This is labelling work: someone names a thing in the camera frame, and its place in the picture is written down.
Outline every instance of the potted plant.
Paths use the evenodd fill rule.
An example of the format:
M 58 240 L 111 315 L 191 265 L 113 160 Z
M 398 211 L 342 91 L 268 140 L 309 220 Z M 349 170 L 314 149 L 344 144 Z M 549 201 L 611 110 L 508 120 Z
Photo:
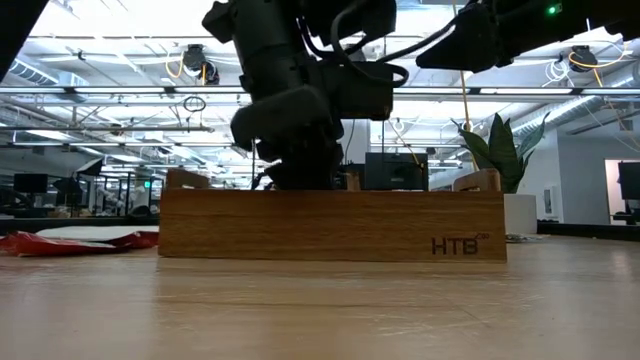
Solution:
M 544 135 L 545 121 L 527 135 L 516 147 L 511 132 L 511 119 L 502 121 L 496 114 L 489 142 L 478 134 L 465 130 L 460 124 L 458 132 L 464 138 L 464 146 L 471 152 L 479 169 L 496 169 L 500 173 L 500 185 L 505 193 L 505 225 L 509 234 L 535 234 L 537 231 L 535 195 L 518 195 L 518 186 L 524 177 L 529 159 Z

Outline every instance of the htb logo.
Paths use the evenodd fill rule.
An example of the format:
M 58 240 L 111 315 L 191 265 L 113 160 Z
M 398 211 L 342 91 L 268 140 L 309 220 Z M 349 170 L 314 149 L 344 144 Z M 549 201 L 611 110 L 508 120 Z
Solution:
M 478 240 L 488 239 L 489 234 L 480 233 L 475 237 L 442 237 L 440 240 L 431 238 L 431 253 L 433 255 L 476 255 Z

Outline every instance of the white planter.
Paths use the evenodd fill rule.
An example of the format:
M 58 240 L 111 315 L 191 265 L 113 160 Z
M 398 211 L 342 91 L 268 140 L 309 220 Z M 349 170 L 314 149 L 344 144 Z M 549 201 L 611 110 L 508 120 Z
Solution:
M 504 223 L 507 234 L 536 234 L 536 196 L 504 194 Z

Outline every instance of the red plastic wrapper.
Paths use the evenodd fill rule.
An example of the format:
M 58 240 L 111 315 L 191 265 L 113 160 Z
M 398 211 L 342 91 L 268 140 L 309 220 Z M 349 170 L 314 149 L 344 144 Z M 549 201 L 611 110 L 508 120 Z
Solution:
M 13 256 L 64 256 L 119 253 L 130 249 L 146 249 L 158 245 L 158 233 L 138 231 L 101 241 L 45 238 L 36 234 L 16 232 L 0 238 L 0 250 Z

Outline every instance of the table surface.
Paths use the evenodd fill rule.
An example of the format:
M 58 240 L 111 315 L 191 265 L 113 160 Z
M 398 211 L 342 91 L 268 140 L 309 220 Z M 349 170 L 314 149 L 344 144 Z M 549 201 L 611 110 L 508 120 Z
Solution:
M 0 257 L 0 359 L 637 359 L 640 244 L 506 265 Z

